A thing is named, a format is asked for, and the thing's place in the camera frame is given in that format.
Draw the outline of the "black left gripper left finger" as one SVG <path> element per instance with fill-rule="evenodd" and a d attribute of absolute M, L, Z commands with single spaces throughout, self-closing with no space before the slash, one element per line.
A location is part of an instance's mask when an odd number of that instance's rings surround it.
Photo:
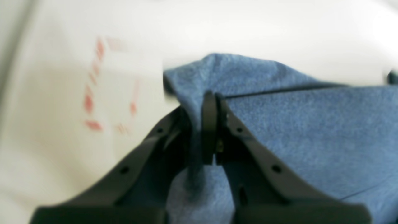
<path fill-rule="evenodd" d="M 31 224 L 169 224 L 166 201 L 186 167 L 190 122 L 182 107 L 97 183 L 64 203 L 39 207 Z"/>

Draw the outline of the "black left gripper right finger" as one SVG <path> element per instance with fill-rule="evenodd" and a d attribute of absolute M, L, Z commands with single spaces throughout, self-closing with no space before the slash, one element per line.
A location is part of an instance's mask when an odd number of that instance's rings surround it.
<path fill-rule="evenodd" d="M 220 94 L 206 92 L 201 109 L 204 164 L 222 166 L 235 212 L 232 224 L 371 224 L 361 204 L 316 190 L 263 146 Z"/>

